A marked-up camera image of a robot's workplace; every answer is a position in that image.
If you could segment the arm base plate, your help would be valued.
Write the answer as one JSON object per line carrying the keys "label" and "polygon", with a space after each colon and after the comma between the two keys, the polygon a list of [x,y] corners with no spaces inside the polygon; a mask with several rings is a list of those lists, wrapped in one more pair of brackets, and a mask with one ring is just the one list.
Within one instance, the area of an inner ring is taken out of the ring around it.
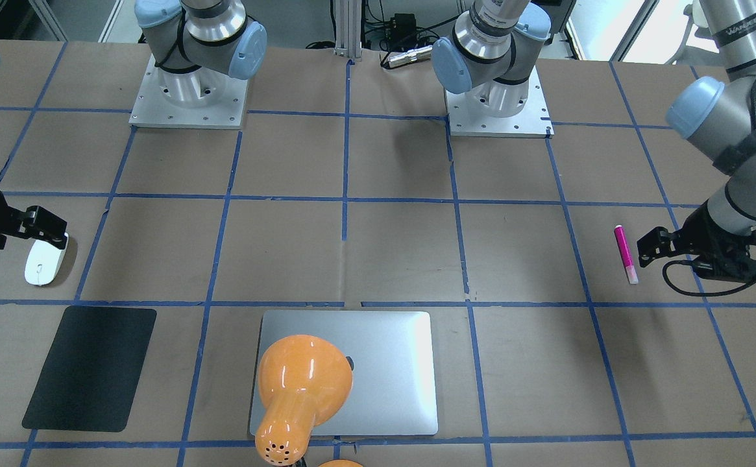
{"label": "arm base plate", "polygon": [[444,91],[453,136],[546,138],[554,134],[538,70],[517,85],[488,82],[469,92]]}
{"label": "arm base plate", "polygon": [[241,130],[249,82],[206,68],[174,74],[147,62],[129,124],[152,129]]}

